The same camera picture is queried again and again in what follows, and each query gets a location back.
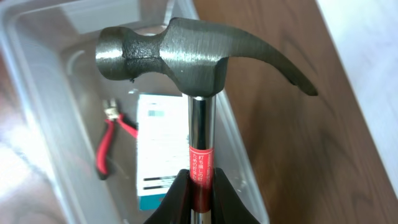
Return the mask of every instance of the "plastic container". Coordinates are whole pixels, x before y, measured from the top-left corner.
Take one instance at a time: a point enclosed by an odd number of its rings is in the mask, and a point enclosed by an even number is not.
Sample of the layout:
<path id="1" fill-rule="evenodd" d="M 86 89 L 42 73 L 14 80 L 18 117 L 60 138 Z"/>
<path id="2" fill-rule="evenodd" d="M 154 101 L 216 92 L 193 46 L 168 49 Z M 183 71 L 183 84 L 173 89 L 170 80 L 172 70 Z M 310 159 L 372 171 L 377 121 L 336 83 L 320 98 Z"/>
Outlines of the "plastic container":
<path id="1" fill-rule="evenodd" d="M 25 154 L 48 173 L 68 222 L 143 223 L 153 211 L 138 209 L 135 140 L 118 132 L 112 155 L 117 169 L 107 181 L 98 180 L 94 170 L 104 128 L 102 100 L 117 98 L 122 111 L 135 118 L 139 95 L 132 91 L 180 92 L 156 73 L 134 84 L 103 78 L 94 62 L 96 38 L 108 26 L 155 34 L 171 17 L 198 19 L 192 2 L 13 0 L 1 4 L 0 16 L 6 67 L 36 140 Z M 216 106 L 216 166 L 248 210 L 268 223 L 225 92 L 218 94 Z"/>

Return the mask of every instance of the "metal hammer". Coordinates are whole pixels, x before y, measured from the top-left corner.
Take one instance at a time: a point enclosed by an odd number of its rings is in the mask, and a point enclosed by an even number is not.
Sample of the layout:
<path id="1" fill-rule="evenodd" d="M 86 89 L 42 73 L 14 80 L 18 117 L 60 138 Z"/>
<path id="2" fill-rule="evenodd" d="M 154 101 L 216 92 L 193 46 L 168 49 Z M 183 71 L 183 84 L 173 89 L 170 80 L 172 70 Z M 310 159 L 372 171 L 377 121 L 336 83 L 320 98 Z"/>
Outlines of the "metal hammer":
<path id="1" fill-rule="evenodd" d="M 96 64 L 104 77 L 131 80 L 147 72 L 163 73 L 189 96 L 190 177 L 195 186 L 192 223 L 208 223 L 210 219 L 215 96 L 224 88 L 229 57 L 269 63 L 304 93 L 318 95 L 311 82 L 278 50 L 248 32 L 221 24 L 173 18 L 166 30 L 153 36 L 109 27 L 102 30 L 96 48 Z M 206 164 L 199 177 L 200 158 Z"/>

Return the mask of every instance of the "red label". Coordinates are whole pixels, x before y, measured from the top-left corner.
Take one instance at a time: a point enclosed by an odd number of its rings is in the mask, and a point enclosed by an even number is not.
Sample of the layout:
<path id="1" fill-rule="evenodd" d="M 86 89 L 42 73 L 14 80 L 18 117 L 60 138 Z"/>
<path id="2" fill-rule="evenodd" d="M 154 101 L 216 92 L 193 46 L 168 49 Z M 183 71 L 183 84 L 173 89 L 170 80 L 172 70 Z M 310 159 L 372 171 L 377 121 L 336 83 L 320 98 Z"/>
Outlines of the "red label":
<path id="1" fill-rule="evenodd" d="M 193 209 L 200 213 L 210 210 L 213 152 L 214 149 L 199 150 L 189 147 L 190 177 L 194 183 Z"/>

